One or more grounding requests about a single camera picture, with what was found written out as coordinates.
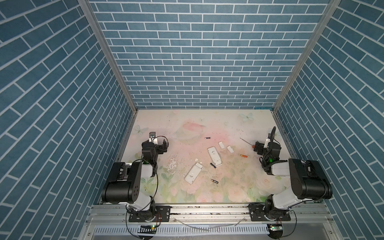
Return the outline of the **orange handled screwdriver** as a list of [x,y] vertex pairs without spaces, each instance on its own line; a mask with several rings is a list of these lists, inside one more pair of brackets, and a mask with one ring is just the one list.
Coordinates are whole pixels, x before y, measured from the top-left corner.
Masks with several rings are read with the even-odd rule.
[[244,140],[243,138],[240,138],[242,141],[244,141],[245,143],[249,144],[253,149],[255,148],[255,145],[249,143],[248,141]]

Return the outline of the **white battery cover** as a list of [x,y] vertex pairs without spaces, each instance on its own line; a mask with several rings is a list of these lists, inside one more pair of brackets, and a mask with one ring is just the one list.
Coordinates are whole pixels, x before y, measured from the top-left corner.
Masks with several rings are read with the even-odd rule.
[[227,150],[230,152],[230,153],[234,153],[234,150],[231,146],[227,146]]
[[225,145],[224,145],[223,142],[218,142],[218,144],[219,144],[219,146],[220,146],[221,149],[224,149],[224,148],[225,148]]

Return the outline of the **white remote control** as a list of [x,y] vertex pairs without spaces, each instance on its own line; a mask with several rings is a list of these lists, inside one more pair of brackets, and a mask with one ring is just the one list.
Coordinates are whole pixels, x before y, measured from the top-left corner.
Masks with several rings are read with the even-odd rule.
[[215,147],[208,148],[208,153],[209,153],[209,156],[212,160],[212,163],[215,166],[221,166],[223,164],[222,160],[220,158],[220,155],[219,155],[219,153]]
[[195,163],[190,169],[190,171],[186,174],[185,181],[188,184],[192,185],[194,181],[197,179],[198,175],[200,174],[203,168],[204,166],[202,164]]

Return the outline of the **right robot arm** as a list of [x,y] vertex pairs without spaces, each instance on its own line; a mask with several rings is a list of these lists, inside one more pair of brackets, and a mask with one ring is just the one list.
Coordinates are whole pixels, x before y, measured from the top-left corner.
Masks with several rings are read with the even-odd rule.
[[287,214],[291,207],[310,201],[330,199],[332,186],[317,161],[280,159],[281,146],[271,142],[254,144],[254,152],[261,156],[260,163],[267,175],[289,177],[291,185],[279,194],[267,197],[264,214],[276,219]]

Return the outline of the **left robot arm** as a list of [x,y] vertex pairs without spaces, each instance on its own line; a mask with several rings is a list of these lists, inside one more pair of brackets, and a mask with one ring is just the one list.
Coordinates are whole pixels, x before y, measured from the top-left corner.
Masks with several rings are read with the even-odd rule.
[[102,201],[125,204],[128,213],[148,214],[156,211],[154,197],[140,192],[142,178],[157,178],[158,156],[167,152],[169,141],[157,143],[157,138],[142,143],[142,157],[131,164],[114,163],[102,189]]

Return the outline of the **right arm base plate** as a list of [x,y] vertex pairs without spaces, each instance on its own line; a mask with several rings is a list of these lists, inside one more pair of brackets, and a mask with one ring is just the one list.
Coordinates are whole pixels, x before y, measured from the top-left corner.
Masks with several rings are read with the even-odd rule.
[[271,207],[259,203],[253,203],[248,205],[248,210],[252,222],[288,222],[291,220],[291,216],[288,210],[276,209],[273,206]]

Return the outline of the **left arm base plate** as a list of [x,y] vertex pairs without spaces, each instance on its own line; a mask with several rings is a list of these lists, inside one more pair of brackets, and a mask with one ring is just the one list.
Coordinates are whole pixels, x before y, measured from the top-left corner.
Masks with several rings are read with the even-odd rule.
[[128,214],[128,221],[130,223],[151,223],[151,222],[169,222],[171,215],[171,206],[155,206],[150,207],[147,211],[136,212]]

